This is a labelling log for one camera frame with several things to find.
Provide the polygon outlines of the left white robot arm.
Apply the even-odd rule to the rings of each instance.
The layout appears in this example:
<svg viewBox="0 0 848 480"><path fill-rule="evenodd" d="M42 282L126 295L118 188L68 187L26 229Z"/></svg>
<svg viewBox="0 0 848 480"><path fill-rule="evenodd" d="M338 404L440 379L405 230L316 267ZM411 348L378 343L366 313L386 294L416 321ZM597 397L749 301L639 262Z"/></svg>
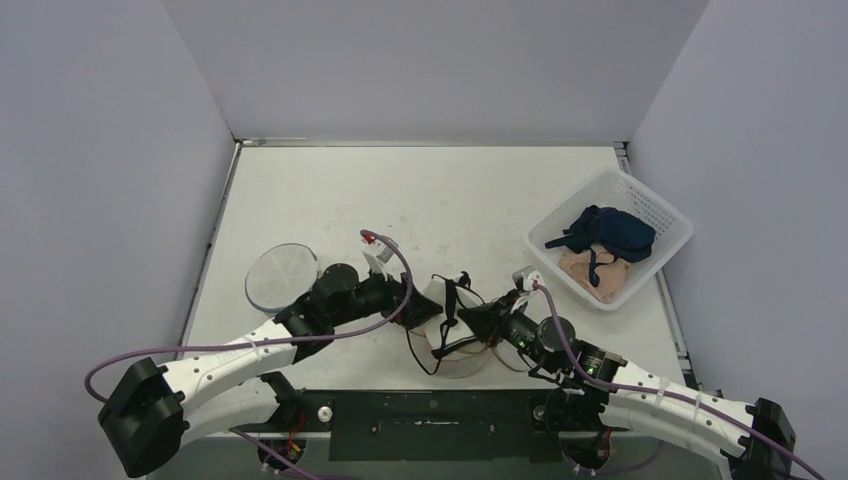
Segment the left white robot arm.
<svg viewBox="0 0 848 480"><path fill-rule="evenodd" d="M352 266L334 264L272 319L236 340L188 347L184 358L163 364L148 353L132 354L97 421L124 473L143 477L212 433L261 423L290 428L299 405L286 395L291 386L281 370L339 339L337 327L380 315L384 323L415 329L443 311L408 274L372 271L361 279Z"/></svg>

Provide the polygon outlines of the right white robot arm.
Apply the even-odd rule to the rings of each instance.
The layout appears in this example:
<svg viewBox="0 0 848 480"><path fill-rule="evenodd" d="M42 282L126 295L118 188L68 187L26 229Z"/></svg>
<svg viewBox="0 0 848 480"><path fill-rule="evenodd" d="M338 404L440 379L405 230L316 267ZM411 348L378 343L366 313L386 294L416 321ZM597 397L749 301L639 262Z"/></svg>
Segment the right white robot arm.
<svg viewBox="0 0 848 480"><path fill-rule="evenodd" d="M576 337L572 324L525 315L515 291L494 302L449 310L487 344L505 342L530 360L530 376L555 384L544 424L566 430L630 430L686 449L733 479L788 479L795 433L782 407L732 401L646 371Z"/></svg>

